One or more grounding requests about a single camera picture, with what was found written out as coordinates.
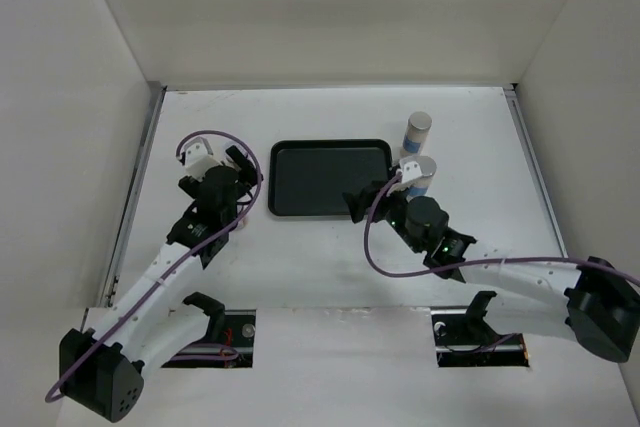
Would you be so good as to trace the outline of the silver-lid shaker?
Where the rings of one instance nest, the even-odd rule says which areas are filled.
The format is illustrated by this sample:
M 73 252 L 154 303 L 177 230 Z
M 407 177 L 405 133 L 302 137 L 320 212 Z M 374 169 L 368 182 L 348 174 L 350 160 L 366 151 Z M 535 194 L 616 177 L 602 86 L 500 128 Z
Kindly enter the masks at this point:
M 400 148 L 401 158 L 421 154 L 431 126 L 432 118 L 426 112 L 417 111 L 409 116 Z
M 433 158 L 429 156 L 420 156 L 417 160 L 420 165 L 422 175 L 409 187 L 407 194 L 408 199 L 426 196 L 437 171 L 437 164 Z

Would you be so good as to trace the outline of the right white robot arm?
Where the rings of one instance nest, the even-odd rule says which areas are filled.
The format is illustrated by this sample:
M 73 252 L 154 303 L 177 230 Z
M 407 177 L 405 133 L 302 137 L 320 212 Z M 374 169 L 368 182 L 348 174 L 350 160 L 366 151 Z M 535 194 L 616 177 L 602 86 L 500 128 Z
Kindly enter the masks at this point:
M 398 178 L 374 181 L 343 199 L 351 220 L 385 221 L 423 257 L 416 278 L 434 275 L 478 285 L 464 314 L 464 331 L 483 343 L 493 336 L 534 333 L 573 341 L 613 363 L 629 360 L 639 332 L 639 281 L 597 257 L 510 257 L 480 250 L 471 235 L 449 225 L 449 215 L 428 196 L 410 198 Z

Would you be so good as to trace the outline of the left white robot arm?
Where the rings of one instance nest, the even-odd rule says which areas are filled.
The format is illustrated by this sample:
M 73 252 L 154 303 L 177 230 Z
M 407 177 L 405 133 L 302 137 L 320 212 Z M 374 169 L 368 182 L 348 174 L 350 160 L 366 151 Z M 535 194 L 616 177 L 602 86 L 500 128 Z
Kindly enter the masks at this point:
M 180 188 L 192 202 L 173 225 L 151 265 L 103 317 L 59 344 L 59 382 L 53 391 L 117 423 L 139 401 L 146 379 L 168 362 L 238 358 L 224 334 L 224 305 L 197 291 L 214 257 L 255 202 L 263 176 L 244 144 L 213 157 L 197 138 L 182 154 Z

